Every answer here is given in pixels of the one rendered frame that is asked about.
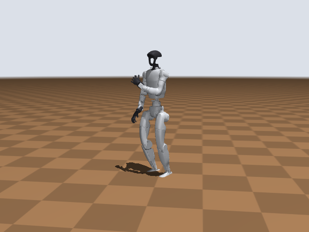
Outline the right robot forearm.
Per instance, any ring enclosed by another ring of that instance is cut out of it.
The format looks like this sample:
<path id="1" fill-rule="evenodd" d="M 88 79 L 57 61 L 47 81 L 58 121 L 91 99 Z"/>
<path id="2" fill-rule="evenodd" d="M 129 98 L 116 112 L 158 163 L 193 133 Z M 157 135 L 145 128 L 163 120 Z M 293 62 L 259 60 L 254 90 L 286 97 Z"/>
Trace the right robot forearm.
<path id="1" fill-rule="evenodd" d="M 137 108 L 140 108 L 141 106 L 142 107 L 144 106 L 145 99 L 146 99 L 146 97 L 144 95 L 141 95 L 141 91 L 140 91 L 140 99 L 139 99 L 139 103 L 138 103 L 138 107 Z"/>

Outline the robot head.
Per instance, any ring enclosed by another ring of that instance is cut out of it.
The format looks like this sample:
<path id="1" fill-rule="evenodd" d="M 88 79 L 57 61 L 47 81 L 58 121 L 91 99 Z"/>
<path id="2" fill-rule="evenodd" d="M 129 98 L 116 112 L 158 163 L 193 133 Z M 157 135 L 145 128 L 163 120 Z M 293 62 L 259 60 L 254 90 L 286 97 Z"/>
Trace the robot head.
<path id="1" fill-rule="evenodd" d="M 158 64 L 156 64 L 155 61 L 156 61 L 156 59 L 157 59 L 158 57 L 162 57 L 161 53 L 160 53 L 159 51 L 153 50 L 153 51 L 149 52 L 149 53 L 147 54 L 147 56 L 148 56 L 148 58 L 149 58 L 149 64 L 150 64 L 150 66 L 153 67 L 151 70 L 156 70 L 155 67 L 158 67 L 158 68 L 159 68 Z M 153 64 L 151 63 L 151 58 L 154 59 Z"/>

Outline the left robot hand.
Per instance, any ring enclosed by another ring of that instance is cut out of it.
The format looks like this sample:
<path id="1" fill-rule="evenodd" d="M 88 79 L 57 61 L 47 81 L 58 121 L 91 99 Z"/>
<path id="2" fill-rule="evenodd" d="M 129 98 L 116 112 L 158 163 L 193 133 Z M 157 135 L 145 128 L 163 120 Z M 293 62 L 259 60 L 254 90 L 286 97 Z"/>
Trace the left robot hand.
<path id="1" fill-rule="evenodd" d="M 132 79 L 133 81 L 131 81 L 131 82 L 133 84 L 137 85 L 137 86 L 139 85 L 139 83 L 142 83 L 144 85 L 144 83 L 140 81 L 139 76 L 140 75 L 138 75 L 138 78 L 137 78 L 136 75 L 135 75 L 135 77 L 133 77 L 134 79 Z"/>

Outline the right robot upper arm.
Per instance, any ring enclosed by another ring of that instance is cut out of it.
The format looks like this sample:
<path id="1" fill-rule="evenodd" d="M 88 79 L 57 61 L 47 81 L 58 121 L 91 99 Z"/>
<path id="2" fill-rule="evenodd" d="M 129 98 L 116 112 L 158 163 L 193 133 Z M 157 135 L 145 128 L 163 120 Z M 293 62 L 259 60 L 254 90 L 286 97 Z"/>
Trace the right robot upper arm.
<path id="1" fill-rule="evenodd" d="M 146 84 L 146 72 L 147 71 L 144 71 L 143 74 L 142 74 L 142 76 L 143 76 L 142 82 L 144 83 L 145 86 L 147 86 L 147 84 Z M 144 91 L 141 90 L 141 95 L 147 95 L 147 94 L 148 94 L 147 92 L 144 92 Z"/>

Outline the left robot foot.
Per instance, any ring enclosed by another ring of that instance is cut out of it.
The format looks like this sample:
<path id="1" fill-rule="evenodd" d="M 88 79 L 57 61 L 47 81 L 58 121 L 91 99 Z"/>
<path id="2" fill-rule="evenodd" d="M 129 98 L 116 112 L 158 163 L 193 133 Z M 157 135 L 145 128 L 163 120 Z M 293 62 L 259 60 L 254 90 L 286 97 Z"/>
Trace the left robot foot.
<path id="1" fill-rule="evenodd" d="M 172 174 L 172 172 L 170 172 L 170 173 L 168 173 L 168 172 L 164 172 L 162 175 L 160 175 L 159 177 L 165 177 L 165 176 L 168 176 L 168 175 L 170 175 L 170 174 Z"/>

